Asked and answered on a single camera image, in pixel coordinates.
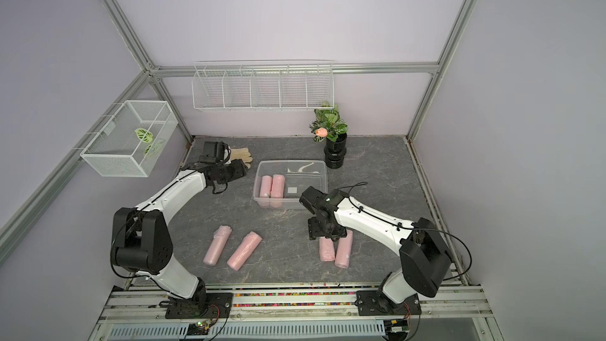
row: beige glove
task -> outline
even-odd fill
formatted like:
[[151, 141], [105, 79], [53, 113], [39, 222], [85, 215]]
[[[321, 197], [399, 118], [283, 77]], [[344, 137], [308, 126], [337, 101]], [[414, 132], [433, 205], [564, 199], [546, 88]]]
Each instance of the beige glove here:
[[253, 162], [253, 157], [250, 156], [248, 148], [232, 149], [229, 157], [230, 161], [242, 160], [246, 167], [250, 169], [250, 162]]

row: green plant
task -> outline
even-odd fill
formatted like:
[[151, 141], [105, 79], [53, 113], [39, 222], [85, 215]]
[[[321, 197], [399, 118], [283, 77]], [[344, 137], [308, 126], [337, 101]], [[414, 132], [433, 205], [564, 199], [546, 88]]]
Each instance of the green plant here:
[[[322, 107], [329, 107], [328, 103], [322, 105]], [[333, 108], [327, 108], [326, 110], [313, 110], [316, 114], [316, 121], [309, 125], [312, 133], [315, 135], [313, 140], [320, 142], [324, 139], [322, 129], [326, 130], [326, 138], [335, 142], [339, 134], [347, 133], [347, 124], [339, 115], [339, 107], [335, 105]]]

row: clear plastic container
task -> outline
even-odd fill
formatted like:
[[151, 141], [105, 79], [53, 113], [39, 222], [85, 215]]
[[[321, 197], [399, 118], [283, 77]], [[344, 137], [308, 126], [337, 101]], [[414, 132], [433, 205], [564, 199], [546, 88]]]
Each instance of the clear plastic container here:
[[[261, 178], [273, 177], [275, 174], [284, 175], [284, 197], [261, 198]], [[299, 203], [303, 191], [309, 186], [325, 193], [328, 190], [326, 163], [312, 160], [280, 160], [261, 161], [254, 178], [253, 199], [264, 208], [276, 209], [305, 209]]]

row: potted plant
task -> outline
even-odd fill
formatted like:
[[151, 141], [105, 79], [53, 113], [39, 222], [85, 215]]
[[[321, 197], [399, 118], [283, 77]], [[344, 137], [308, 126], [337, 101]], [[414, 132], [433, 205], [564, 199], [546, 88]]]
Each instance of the potted plant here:
[[326, 110], [314, 110], [316, 121], [311, 123], [309, 127], [314, 133], [313, 140], [320, 142], [326, 140], [324, 146], [324, 162], [331, 169], [338, 169], [343, 166], [347, 148], [347, 124], [339, 115], [339, 107], [335, 105], [333, 108]]

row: white wall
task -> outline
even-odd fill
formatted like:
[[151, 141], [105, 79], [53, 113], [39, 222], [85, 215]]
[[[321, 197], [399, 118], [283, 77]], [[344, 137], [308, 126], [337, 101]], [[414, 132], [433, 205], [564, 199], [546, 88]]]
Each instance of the white wall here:
[[139, 72], [97, 0], [0, 0], [0, 228]]
[[117, 0], [156, 64], [436, 61], [463, 0]]
[[110, 268], [114, 213], [169, 183], [184, 152], [177, 131], [148, 178], [101, 177], [82, 165], [0, 266], [1, 339], [87, 339], [111, 288], [124, 283]]
[[[463, 0], [117, 0], [155, 64], [204, 60], [436, 61]], [[405, 134], [428, 74], [335, 77], [350, 134]], [[191, 79], [166, 79], [194, 134], [309, 134], [309, 112], [193, 109]]]
[[[406, 134], [429, 74], [335, 75], [335, 97], [348, 134]], [[193, 108], [192, 79], [166, 78], [164, 83], [187, 128], [196, 135], [309, 135], [312, 111], [200, 112]]]
[[603, 340], [606, 0], [479, 0], [414, 144], [505, 340]]

